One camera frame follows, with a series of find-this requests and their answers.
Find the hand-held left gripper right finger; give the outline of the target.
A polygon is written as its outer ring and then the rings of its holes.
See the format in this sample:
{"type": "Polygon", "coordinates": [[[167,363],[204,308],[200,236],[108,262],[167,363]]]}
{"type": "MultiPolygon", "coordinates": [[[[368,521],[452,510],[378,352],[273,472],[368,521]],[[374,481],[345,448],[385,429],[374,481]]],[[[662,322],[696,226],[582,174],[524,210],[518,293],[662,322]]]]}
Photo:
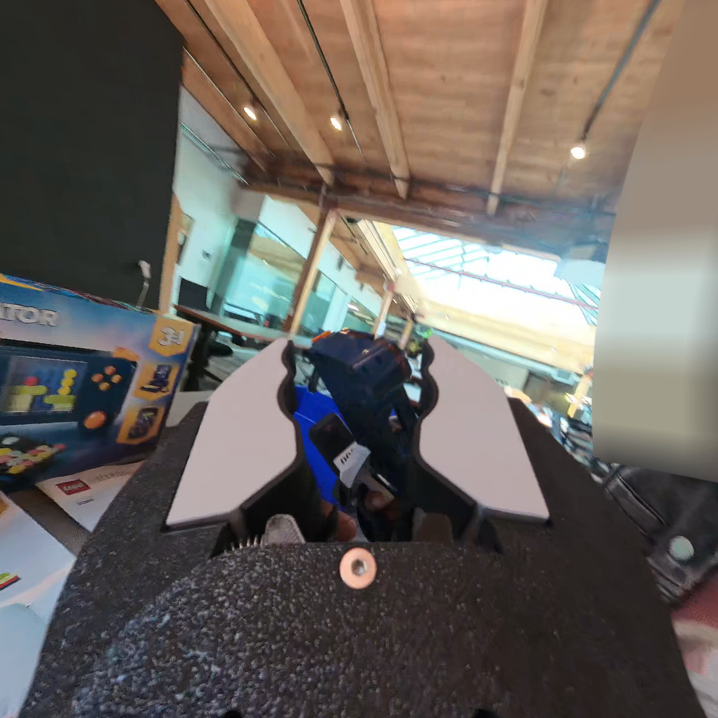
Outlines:
{"type": "Polygon", "coordinates": [[[547,522],[505,391],[440,337],[424,344],[421,369],[436,395],[418,426],[418,463],[489,516],[547,522]]]}

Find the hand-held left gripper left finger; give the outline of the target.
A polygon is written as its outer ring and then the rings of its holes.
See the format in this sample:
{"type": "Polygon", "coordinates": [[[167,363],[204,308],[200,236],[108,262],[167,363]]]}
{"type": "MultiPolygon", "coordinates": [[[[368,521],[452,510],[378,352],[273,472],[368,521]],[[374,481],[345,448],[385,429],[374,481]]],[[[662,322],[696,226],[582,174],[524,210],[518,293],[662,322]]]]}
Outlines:
{"type": "Polygon", "coordinates": [[[300,462],[286,404],[294,344],[279,338],[211,395],[166,515],[167,528],[250,528],[248,510],[300,462]]]}

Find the blue plastic bin with divider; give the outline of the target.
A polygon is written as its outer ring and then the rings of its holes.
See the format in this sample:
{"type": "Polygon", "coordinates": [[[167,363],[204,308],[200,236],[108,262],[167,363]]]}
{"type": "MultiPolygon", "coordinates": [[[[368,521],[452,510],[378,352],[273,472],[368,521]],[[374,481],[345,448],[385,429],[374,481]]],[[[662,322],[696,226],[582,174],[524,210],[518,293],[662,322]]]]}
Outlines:
{"type": "Polygon", "coordinates": [[[301,429],[305,457],[316,480],[320,497],[337,505],[336,485],[339,479],[310,440],[310,428],[329,414],[337,414],[341,418],[339,409],[334,400],[324,393],[311,392],[306,386],[295,386],[294,389],[297,399],[294,419],[301,429]]]}

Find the dark blue brick console model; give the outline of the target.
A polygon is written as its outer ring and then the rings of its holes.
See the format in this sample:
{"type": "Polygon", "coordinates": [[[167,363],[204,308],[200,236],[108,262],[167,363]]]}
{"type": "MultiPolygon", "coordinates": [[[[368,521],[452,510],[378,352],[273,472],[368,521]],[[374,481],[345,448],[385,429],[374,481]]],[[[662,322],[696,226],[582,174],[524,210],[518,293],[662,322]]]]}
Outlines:
{"type": "Polygon", "coordinates": [[[373,471],[396,495],[403,492],[418,414],[406,393],[406,354],[395,343],[344,329],[316,337],[307,351],[320,380],[373,471]]]}

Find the person's left hand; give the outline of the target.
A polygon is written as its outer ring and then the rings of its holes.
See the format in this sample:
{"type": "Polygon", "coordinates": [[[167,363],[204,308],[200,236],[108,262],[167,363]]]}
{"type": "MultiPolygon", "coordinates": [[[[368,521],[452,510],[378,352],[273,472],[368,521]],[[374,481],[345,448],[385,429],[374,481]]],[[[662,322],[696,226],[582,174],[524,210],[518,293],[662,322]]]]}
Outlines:
{"type": "Polygon", "coordinates": [[[337,505],[323,500],[322,512],[325,516],[325,541],[348,543],[356,539],[357,523],[337,505]]]}

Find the long wooden table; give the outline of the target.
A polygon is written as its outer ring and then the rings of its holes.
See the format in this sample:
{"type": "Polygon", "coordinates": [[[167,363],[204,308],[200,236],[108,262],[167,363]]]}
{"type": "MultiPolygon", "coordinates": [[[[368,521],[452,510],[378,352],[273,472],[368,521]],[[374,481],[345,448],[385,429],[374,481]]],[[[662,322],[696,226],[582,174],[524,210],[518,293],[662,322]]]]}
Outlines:
{"type": "Polygon", "coordinates": [[[220,331],[232,336],[251,338],[258,343],[269,344],[277,339],[288,339],[293,341],[294,345],[302,350],[309,349],[312,345],[311,337],[303,337],[299,335],[290,335],[279,329],[265,328],[262,325],[256,325],[239,319],[231,319],[220,317],[210,312],[195,310],[185,307],[181,304],[173,305],[177,314],[188,318],[203,328],[210,328],[210,331],[220,331]]]}

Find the arcade cover instruction booklet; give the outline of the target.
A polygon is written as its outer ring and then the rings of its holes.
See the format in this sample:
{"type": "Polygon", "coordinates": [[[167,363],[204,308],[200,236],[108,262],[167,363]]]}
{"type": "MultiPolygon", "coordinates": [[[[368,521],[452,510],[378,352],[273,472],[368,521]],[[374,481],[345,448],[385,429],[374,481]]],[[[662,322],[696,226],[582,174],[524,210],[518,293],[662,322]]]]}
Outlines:
{"type": "Polygon", "coordinates": [[[144,461],[113,464],[37,483],[77,524],[93,532],[126,483],[144,461]]]}

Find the yellow blue brick set box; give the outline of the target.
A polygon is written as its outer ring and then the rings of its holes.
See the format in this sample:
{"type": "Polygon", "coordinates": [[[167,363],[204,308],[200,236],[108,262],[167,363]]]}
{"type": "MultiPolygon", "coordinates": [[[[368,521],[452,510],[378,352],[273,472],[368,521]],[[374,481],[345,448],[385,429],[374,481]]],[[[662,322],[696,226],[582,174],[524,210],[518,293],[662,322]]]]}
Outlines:
{"type": "Polygon", "coordinates": [[[198,328],[1,275],[1,491],[144,460],[198,328]]]}

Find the large black wall panel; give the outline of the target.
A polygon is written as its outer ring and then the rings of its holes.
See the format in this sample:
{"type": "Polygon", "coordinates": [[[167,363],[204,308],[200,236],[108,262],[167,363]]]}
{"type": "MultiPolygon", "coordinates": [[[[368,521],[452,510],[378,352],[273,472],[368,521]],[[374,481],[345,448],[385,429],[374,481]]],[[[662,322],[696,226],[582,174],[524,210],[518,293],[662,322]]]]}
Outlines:
{"type": "Polygon", "coordinates": [[[155,1],[1,2],[1,272],[159,306],[183,40],[155,1]]]}

